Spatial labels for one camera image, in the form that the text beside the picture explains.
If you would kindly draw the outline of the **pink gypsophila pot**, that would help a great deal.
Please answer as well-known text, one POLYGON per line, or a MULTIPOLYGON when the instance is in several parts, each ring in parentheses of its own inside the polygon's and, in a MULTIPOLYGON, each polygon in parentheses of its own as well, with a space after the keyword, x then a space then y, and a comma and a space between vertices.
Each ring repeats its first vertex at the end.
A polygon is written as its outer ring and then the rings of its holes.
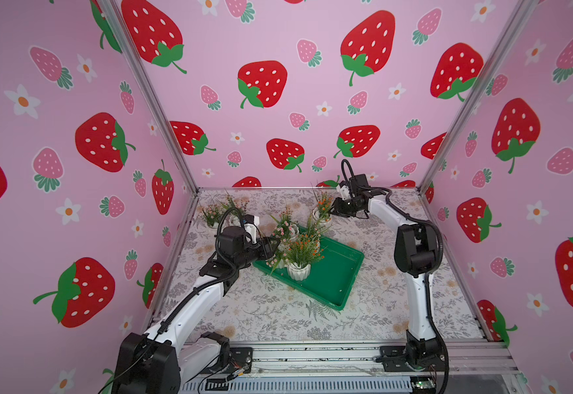
POLYGON ((265 264, 266 266, 270 267, 271 271, 275 271, 276 269, 284 269, 284 267, 286 267, 288 264, 286 251, 279 249, 276 254, 265 264))
POLYGON ((293 211, 286 207, 277 217, 272 216, 276 227, 272 232, 272 237, 280 241, 280 246, 289 247, 299 236, 299 228, 293 218, 293 211))

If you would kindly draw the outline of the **orange gypsophila pot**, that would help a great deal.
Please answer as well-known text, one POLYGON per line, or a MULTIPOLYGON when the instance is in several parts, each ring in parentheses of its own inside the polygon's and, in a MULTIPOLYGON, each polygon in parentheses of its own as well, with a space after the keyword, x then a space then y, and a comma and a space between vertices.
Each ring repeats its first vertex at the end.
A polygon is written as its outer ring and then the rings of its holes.
POLYGON ((332 204, 333 198, 327 191, 314 191, 315 207, 313 209, 312 215, 314 221, 320 226, 328 228, 332 221, 332 204))

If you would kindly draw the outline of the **green grass pot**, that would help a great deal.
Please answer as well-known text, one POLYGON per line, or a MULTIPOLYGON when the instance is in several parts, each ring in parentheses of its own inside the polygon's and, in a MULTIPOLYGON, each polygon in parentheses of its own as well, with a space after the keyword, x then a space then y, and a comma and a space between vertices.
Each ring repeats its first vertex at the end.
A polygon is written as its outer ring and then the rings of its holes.
POLYGON ((299 235, 286 247, 283 256, 289 277, 302 282, 309 277, 312 266, 323 260, 323 248, 318 236, 299 235))

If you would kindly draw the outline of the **green gypsophila pot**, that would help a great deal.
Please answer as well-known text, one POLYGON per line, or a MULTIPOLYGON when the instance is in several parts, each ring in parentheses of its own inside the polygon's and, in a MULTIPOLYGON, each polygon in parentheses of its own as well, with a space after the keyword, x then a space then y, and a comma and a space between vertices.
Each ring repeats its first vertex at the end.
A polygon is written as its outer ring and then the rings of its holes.
POLYGON ((315 252, 321 250, 321 238, 325 235, 329 227, 319 218, 309 215, 307 219, 306 231, 300 237, 310 244, 315 252))

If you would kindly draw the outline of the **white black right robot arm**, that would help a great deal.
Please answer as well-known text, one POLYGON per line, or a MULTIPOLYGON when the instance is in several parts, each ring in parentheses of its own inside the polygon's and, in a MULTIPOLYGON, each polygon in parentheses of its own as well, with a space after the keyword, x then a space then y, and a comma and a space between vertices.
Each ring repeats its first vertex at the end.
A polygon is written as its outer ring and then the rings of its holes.
POLYGON ((442 233, 428 220, 412 217, 391 202, 392 191, 374 188, 363 174, 354 174, 350 162, 342 160, 342 176, 331 214, 342 218, 379 218, 396 233, 394 261, 404 274, 409 305, 406 346, 399 355, 382 353, 381 364, 405 364, 413 370, 434 370, 442 362, 450 371, 447 345, 434 322, 431 276, 443 260, 442 233))

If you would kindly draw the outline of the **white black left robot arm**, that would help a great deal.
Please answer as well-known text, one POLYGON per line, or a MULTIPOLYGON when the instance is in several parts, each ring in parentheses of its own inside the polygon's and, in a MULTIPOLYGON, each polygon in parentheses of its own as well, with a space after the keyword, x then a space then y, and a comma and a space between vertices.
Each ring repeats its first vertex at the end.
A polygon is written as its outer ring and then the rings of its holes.
POLYGON ((271 259, 280 241, 260 236, 259 218, 230 208, 236 226, 218 225, 215 251, 199 271, 193 288, 160 322, 142 334, 128 335, 120 346, 114 377, 103 393, 178 393, 206 369, 222 371, 231 363, 227 337, 204 333, 191 346, 189 335, 232 288, 240 271, 271 259))

